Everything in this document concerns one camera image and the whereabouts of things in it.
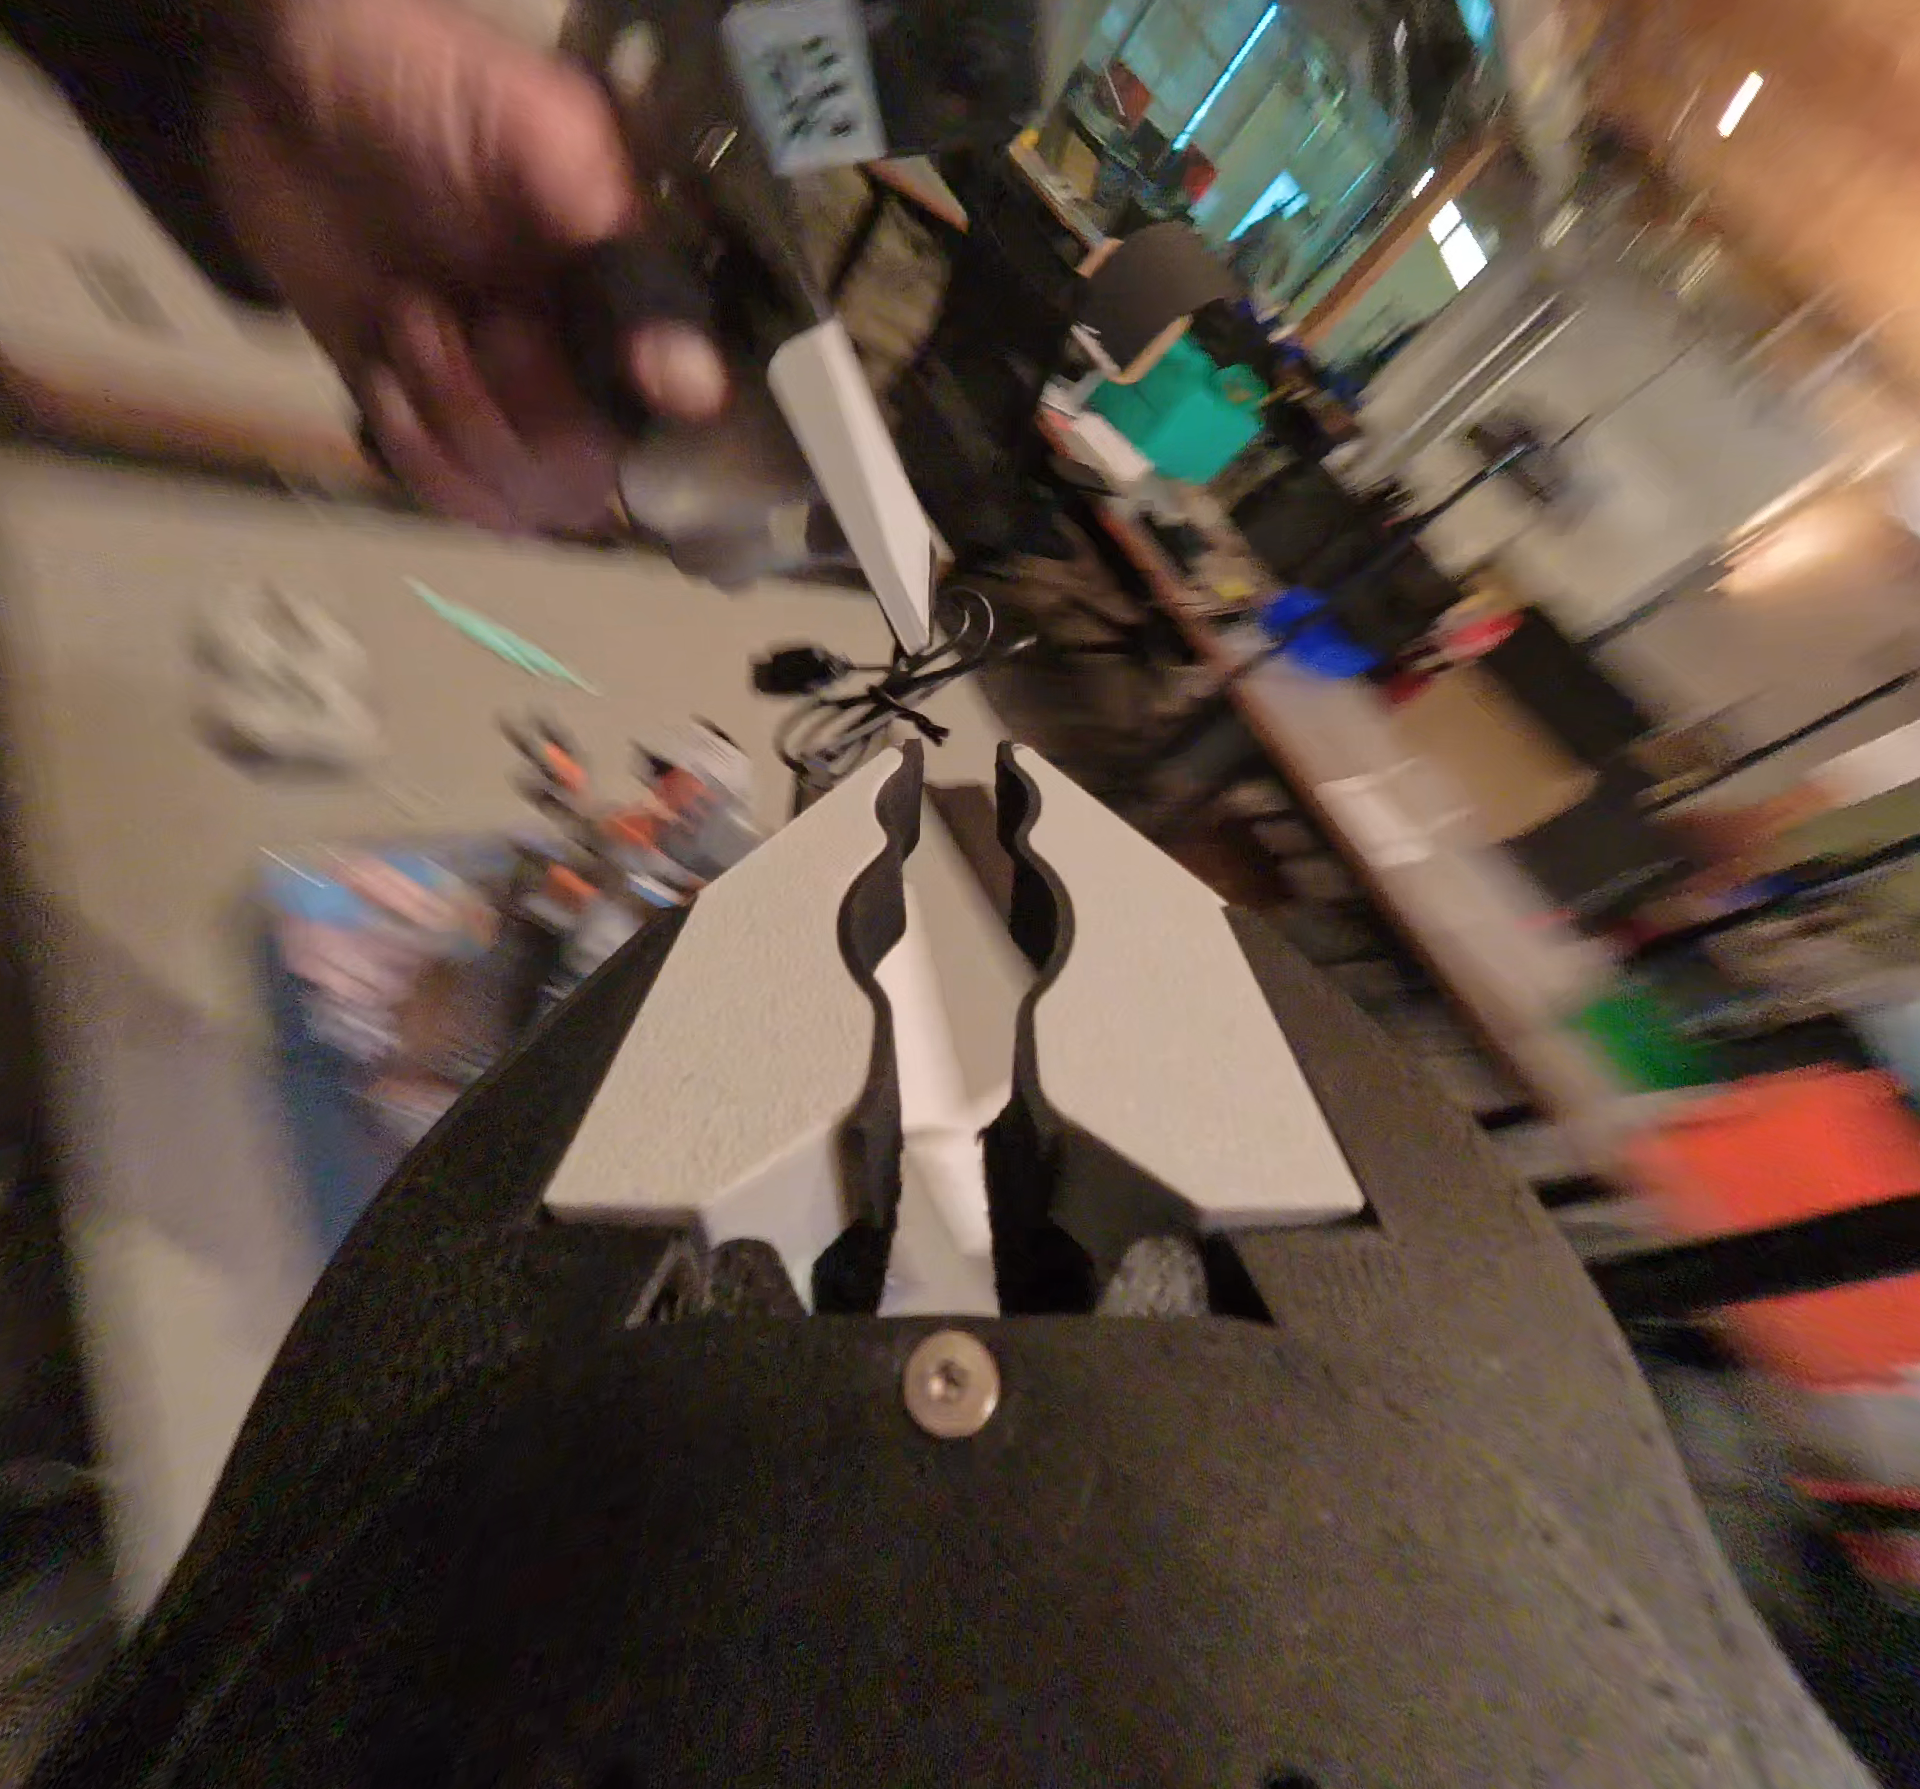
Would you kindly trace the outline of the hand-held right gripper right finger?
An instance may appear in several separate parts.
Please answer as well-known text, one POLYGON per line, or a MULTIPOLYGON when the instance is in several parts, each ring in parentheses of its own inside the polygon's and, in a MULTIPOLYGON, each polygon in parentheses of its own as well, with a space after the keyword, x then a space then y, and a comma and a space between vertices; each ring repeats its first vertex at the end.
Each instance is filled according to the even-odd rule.
POLYGON ((996 753, 1013 1176, 1089 1257, 1358 1221, 1369 1201, 1227 900, 1030 746, 996 753))

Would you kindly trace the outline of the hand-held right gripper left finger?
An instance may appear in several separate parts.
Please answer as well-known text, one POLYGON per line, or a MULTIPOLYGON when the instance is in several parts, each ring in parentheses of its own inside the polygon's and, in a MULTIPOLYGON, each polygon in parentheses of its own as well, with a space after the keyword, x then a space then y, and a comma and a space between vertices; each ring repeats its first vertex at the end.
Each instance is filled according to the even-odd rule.
POLYGON ((694 1231, 814 1267, 886 1248, 901 1089, 885 960, 907 930, 919 750, 888 749, 689 907, 549 1178, 561 1221, 694 1231))

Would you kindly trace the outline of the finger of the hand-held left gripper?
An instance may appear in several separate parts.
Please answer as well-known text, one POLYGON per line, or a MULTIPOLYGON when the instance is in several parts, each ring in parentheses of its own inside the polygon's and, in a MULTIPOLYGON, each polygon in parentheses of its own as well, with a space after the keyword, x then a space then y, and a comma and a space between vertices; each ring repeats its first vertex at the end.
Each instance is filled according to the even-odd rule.
POLYGON ((935 530, 844 322, 821 319, 784 340, 767 382, 896 644, 928 650, 935 530))

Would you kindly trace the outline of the grey toy battery box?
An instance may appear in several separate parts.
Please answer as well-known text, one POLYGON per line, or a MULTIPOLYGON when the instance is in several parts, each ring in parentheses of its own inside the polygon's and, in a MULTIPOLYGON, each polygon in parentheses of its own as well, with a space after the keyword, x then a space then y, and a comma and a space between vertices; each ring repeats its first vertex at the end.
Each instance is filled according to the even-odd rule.
POLYGON ((210 750, 253 771, 349 774, 382 746, 368 652, 320 601, 266 581, 199 611, 191 715, 210 750))

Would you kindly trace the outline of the person's left hand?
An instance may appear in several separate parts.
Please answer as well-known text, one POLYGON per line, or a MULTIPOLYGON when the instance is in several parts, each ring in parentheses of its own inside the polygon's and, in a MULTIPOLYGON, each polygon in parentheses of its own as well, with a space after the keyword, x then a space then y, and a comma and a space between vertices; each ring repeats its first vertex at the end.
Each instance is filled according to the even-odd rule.
POLYGON ((207 166, 412 504, 613 535, 617 435, 570 373, 552 296, 576 252, 641 214, 587 76, 461 0, 252 0, 210 85, 207 166))

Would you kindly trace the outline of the tracked building-block toy robot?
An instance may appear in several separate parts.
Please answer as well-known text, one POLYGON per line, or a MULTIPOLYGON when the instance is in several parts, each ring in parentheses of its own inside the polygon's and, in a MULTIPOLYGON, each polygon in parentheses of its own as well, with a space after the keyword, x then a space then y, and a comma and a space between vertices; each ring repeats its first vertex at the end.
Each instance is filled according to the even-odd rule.
POLYGON ((705 718, 634 746, 628 796, 602 793, 585 750, 552 721, 512 718, 501 734, 518 755, 518 792, 554 839, 550 854, 533 843, 523 854, 559 911, 676 908, 762 840, 752 758, 705 718))

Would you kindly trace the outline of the blue robot kit box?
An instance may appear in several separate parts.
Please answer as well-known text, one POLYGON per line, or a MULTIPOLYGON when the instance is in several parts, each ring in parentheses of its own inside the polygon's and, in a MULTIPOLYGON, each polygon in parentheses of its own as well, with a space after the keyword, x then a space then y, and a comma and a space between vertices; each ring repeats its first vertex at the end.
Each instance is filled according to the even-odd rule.
POLYGON ((268 847, 259 979, 277 1102, 323 1256, 452 1105, 648 921, 552 837, 416 834, 268 847))

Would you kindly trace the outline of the green storage bin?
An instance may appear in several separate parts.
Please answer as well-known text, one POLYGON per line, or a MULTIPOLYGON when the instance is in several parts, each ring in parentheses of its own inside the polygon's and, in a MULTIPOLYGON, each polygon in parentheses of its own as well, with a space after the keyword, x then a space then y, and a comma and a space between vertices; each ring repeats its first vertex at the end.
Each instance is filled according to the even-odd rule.
POLYGON ((1209 484, 1263 432, 1269 384, 1221 364, 1194 334, 1176 337, 1135 382, 1102 380, 1089 411, 1166 481, 1209 484))

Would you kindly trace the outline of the teal tweezers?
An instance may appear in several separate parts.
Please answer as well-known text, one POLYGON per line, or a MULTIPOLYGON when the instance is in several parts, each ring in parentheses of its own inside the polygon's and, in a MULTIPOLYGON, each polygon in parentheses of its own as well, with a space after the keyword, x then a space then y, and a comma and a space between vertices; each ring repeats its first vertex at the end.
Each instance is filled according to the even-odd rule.
POLYGON ((527 637, 515 632, 512 626, 500 624, 491 616, 470 607, 465 601, 447 600, 416 577, 408 577, 407 587, 440 622, 461 635, 479 650, 488 652, 495 660, 515 667, 515 671, 534 676, 550 687, 562 687, 592 697, 599 697, 604 693, 593 681, 583 676, 572 664, 562 661, 527 637))

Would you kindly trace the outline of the small blue storage bin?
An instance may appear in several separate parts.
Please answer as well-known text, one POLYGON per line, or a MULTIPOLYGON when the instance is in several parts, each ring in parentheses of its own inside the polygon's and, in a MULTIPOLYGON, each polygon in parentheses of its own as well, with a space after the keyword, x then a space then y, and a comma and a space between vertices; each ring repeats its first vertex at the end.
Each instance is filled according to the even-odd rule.
POLYGON ((1289 587, 1262 601, 1258 620, 1268 650, 1308 674, 1353 681, 1384 667, 1379 652, 1352 635, 1330 600, 1308 587, 1289 587))

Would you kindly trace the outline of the orange storage bin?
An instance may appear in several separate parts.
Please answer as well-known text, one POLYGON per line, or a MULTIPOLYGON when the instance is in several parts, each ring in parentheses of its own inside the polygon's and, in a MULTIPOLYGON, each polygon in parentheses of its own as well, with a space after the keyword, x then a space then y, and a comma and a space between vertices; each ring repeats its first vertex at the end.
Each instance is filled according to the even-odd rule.
MULTIPOLYGON (((1803 1231, 1916 1201, 1919 1124, 1885 1071, 1810 1068, 1700 1090, 1634 1136, 1624 1168, 1686 1242, 1803 1231)), ((1741 1356, 1810 1392, 1907 1384, 1919 1361, 1916 1271, 1715 1310, 1741 1356)))

